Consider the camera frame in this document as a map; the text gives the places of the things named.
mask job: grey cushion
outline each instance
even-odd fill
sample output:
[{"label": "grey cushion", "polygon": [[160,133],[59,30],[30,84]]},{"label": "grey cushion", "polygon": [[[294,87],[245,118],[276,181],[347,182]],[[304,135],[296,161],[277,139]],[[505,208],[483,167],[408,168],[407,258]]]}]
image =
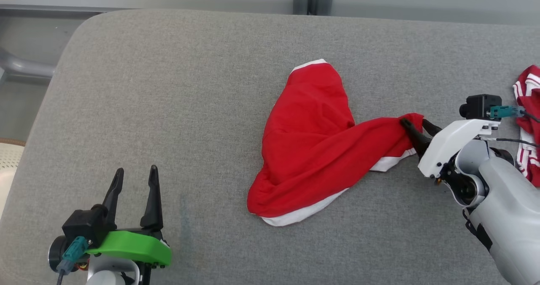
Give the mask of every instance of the grey cushion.
[{"label": "grey cushion", "polygon": [[[422,113],[446,126],[468,95],[515,102],[540,28],[182,10],[120,11],[75,32],[0,222],[0,283],[49,285],[52,240],[125,169],[120,228],[159,167],[173,263],[153,284],[505,284],[461,208],[408,158],[283,228],[246,209],[262,131],[294,66],[324,58],[357,122]],[[505,120],[499,137],[518,137]],[[503,144],[515,153],[517,145]],[[65,277],[84,284],[85,273]]]}]

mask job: red garment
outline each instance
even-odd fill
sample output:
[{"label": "red garment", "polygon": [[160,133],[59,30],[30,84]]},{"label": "red garment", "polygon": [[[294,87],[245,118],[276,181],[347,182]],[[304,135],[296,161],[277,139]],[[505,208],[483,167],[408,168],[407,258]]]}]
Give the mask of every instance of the red garment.
[{"label": "red garment", "polygon": [[[530,66],[519,76],[513,84],[513,91],[517,104],[523,106],[527,112],[540,117],[540,69]],[[521,127],[521,139],[530,143],[540,141],[540,124],[527,116],[516,119]],[[519,143],[517,161],[519,170],[535,186],[540,187],[540,162],[536,153],[536,147]]]},{"label": "red garment", "polygon": [[[407,114],[422,131],[420,114]],[[262,137],[264,165],[247,208],[273,226],[322,210],[370,169],[386,171],[415,151],[399,118],[355,125],[339,74],[324,60],[298,66]]]}]

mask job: white trim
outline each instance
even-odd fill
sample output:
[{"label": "white trim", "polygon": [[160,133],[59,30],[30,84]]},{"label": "white trim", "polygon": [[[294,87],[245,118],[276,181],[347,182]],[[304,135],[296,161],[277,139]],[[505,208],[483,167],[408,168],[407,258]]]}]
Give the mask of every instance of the white trim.
[{"label": "white trim", "polygon": [[307,63],[302,64],[302,65],[300,65],[300,66],[296,66],[295,68],[293,68],[293,70],[291,71],[291,73],[293,73],[295,70],[298,70],[298,69],[300,69],[300,68],[304,68],[304,67],[307,67],[307,66],[309,66],[309,65],[314,65],[314,64],[328,64],[328,63],[326,62],[326,60],[324,60],[324,59],[322,59],[322,58],[321,58],[321,59],[318,59],[318,60],[312,60],[311,62],[307,62]]},{"label": "white trim", "polygon": [[517,86],[517,95],[522,97],[523,96],[523,89],[521,88],[521,82],[517,81],[516,86]]},{"label": "white trim", "polygon": [[529,151],[525,150],[523,148],[522,143],[519,143],[519,146],[517,147],[517,158],[516,158],[516,160],[519,162],[519,164],[523,168],[523,170],[520,170],[521,174],[523,174],[523,176],[527,177],[527,175],[529,175],[529,172],[527,171],[527,168],[529,167]]},{"label": "white trim", "polygon": [[[528,133],[523,128],[519,128],[519,138],[529,143],[535,143],[534,135]],[[522,144],[522,143],[520,143],[520,145],[523,147],[523,149],[527,149],[530,151],[536,150],[536,148],[532,145],[527,145],[527,144]]]},{"label": "white trim", "polygon": [[405,150],[405,152],[403,152],[403,155],[399,158],[395,156],[383,156],[378,162],[373,165],[370,171],[386,172],[390,168],[395,166],[397,163],[399,163],[399,161],[406,158],[407,156],[412,156],[413,154],[416,154],[416,150],[414,148]]},{"label": "white trim", "polygon": [[532,95],[532,91],[534,89],[540,88],[540,84],[537,81],[534,81],[534,80],[529,79],[529,78],[527,78],[525,80],[525,85],[527,85],[527,90],[525,91],[525,96],[527,96],[527,97]]},{"label": "white trim", "polygon": [[532,73],[529,73],[529,75],[527,75],[527,78],[536,80],[538,83],[540,83],[540,78],[537,75],[534,75]]},{"label": "white trim", "polygon": [[540,162],[538,162],[537,160],[531,160],[529,163],[533,164],[533,165],[535,165],[537,167],[540,167]]},{"label": "white trim", "polygon": [[330,195],[326,199],[316,202],[315,204],[311,206],[307,206],[304,208],[300,208],[299,210],[295,210],[293,212],[289,212],[280,216],[275,216],[273,218],[264,218],[262,217],[262,220],[269,225],[272,226],[287,226],[292,223],[298,223],[302,221],[305,218],[308,218],[309,216],[312,216],[316,214],[317,212],[320,212],[323,210],[326,206],[328,206],[332,201],[334,201],[338,196],[340,196],[343,192],[347,191],[348,188],[345,188],[344,190],[335,193],[333,195]]},{"label": "white trim", "polygon": [[521,83],[519,81],[517,81],[517,83],[513,84],[512,88],[513,88],[513,94],[516,97],[516,99],[518,97],[523,96],[523,92],[521,91]]}]

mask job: green 3d-printed part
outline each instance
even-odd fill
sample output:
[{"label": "green 3d-printed part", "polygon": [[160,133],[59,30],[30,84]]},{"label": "green 3d-printed part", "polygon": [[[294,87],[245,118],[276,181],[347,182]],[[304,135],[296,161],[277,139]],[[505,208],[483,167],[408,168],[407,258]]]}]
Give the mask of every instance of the green 3d-printed part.
[{"label": "green 3d-printed part", "polygon": [[111,231],[100,248],[88,249],[87,254],[105,254],[115,258],[169,266],[172,253],[164,243],[129,231]]}]

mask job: cable connector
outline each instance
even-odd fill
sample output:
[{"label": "cable connector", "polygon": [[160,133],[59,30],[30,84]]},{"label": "cable connector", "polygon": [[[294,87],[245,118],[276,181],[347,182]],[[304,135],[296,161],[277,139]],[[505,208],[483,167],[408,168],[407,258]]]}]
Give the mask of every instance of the cable connector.
[{"label": "cable connector", "polygon": [[58,273],[63,272],[63,275],[69,275],[77,260],[86,253],[88,246],[89,244],[84,237],[76,237],[62,255],[62,260],[60,261],[60,264],[56,266],[56,271],[58,271]]},{"label": "cable connector", "polygon": [[525,108],[522,106],[493,106],[488,113],[489,118],[521,118]]}]

